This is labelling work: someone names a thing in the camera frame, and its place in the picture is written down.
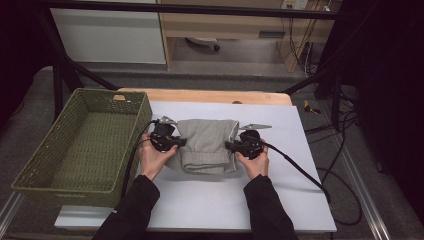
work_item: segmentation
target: metal rail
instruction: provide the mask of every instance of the metal rail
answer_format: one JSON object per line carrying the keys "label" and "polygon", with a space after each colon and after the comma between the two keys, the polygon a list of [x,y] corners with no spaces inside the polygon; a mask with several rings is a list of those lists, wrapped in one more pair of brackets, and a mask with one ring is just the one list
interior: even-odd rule
{"label": "metal rail", "polygon": [[[325,118],[327,121],[330,121],[330,107],[328,106],[328,103],[319,101],[319,104],[323,110]],[[342,141],[340,134],[335,134],[334,139],[337,145],[340,146]],[[369,193],[368,188],[365,185],[365,182],[362,179],[362,176],[356,167],[355,161],[352,159],[347,147],[344,147],[342,150],[341,157],[347,175],[352,182],[353,188],[355,189],[359,200],[361,201],[362,211],[368,221],[372,233],[374,234],[374,238],[377,240],[390,240],[390,235],[387,231],[386,225],[384,224],[371,194]]]}
{"label": "metal rail", "polygon": [[9,224],[12,222],[13,217],[19,209],[24,196],[17,192],[12,192],[3,209],[0,212],[0,239],[6,233]]}

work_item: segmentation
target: floor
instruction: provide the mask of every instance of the floor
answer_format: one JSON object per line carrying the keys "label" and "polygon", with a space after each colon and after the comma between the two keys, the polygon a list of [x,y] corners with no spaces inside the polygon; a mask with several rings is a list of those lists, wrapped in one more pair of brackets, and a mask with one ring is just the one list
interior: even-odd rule
{"label": "floor", "polygon": [[[151,88],[190,88],[210,90],[268,91],[275,92],[303,80],[304,71],[297,69],[288,74],[278,56],[277,45],[272,41],[219,40],[221,50],[215,52],[210,47],[199,46],[185,39],[178,39],[173,66],[166,70],[163,66],[122,66],[118,70],[102,71],[98,74],[109,81],[122,86]],[[92,82],[84,80],[86,85]],[[0,176],[0,204],[5,204],[11,190],[14,177],[35,151],[39,142],[47,133],[53,119],[53,96],[51,94],[52,75],[46,70],[37,74],[34,84],[28,92],[22,110],[13,116],[0,132],[0,159],[3,170]],[[310,85],[291,96],[298,107],[305,129],[322,126],[327,123],[329,101],[317,101],[313,96],[314,85]],[[304,101],[308,100],[315,112],[304,111]],[[343,102],[341,111],[349,112],[352,106]],[[334,166],[336,172],[347,184],[354,185],[346,171],[345,160],[354,160],[371,199],[376,205],[379,216],[390,235],[390,239],[424,239],[424,228],[409,207],[396,182],[390,175],[377,170],[376,161],[367,147],[360,125],[347,128],[344,151]],[[317,167],[327,168],[339,149],[341,135],[331,136],[332,130],[320,131],[307,136],[311,153]],[[333,215],[341,222],[352,222],[358,217],[358,205],[348,188],[340,180],[329,176],[325,186],[330,191],[334,210]],[[92,232],[70,232],[55,229],[52,225],[58,207],[39,206],[25,199],[15,218],[11,222],[10,237],[22,233],[43,233],[60,235],[78,235],[73,239],[88,239]],[[335,239],[387,239],[375,237],[367,216],[358,224],[345,226],[337,223]],[[170,239],[170,236],[152,235],[149,239]],[[191,239],[241,239],[236,235],[191,235]],[[301,239],[328,239],[329,235],[301,234]]]}

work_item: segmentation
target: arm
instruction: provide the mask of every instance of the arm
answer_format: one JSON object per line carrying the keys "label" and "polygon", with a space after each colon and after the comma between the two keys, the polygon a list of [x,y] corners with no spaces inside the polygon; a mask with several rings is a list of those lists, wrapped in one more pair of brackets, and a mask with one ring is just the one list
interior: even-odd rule
{"label": "arm", "polygon": [[159,196],[159,190],[150,179],[138,176],[93,239],[141,239]]}
{"label": "arm", "polygon": [[253,239],[298,239],[293,223],[280,202],[268,175],[268,147],[255,159],[249,160],[241,153],[237,158],[245,166],[251,181],[244,188],[250,211]]}
{"label": "arm", "polygon": [[244,188],[253,239],[297,239],[293,223],[267,176],[259,175]]}
{"label": "arm", "polygon": [[139,150],[141,176],[138,176],[128,193],[106,218],[96,232],[94,240],[139,240],[150,221],[150,214],[160,193],[152,182],[166,161],[177,152],[177,146],[165,153],[157,151],[149,135],[143,134],[143,147]]}

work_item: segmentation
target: folded cloth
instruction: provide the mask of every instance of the folded cloth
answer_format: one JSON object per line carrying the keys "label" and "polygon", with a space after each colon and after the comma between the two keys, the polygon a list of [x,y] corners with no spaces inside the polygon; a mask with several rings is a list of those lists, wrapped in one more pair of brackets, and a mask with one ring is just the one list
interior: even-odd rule
{"label": "folded cloth", "polygon": [[235,156],[225,148],[233,141],[239,122],[234,120],[190,119],[178,122],[184,147],[167,163],[171,169],[189,174],[224,174],[237,170]]}

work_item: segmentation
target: white cabinet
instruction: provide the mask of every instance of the white cabinet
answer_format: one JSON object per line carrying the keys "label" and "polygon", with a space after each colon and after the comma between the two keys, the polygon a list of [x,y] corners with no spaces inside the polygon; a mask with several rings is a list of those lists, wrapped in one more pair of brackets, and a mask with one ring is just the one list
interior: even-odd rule
{"label": "white cabinet", "polygon": [[165,64],[157,13],[52,9],[52,14],[65,49],[75,61]]}

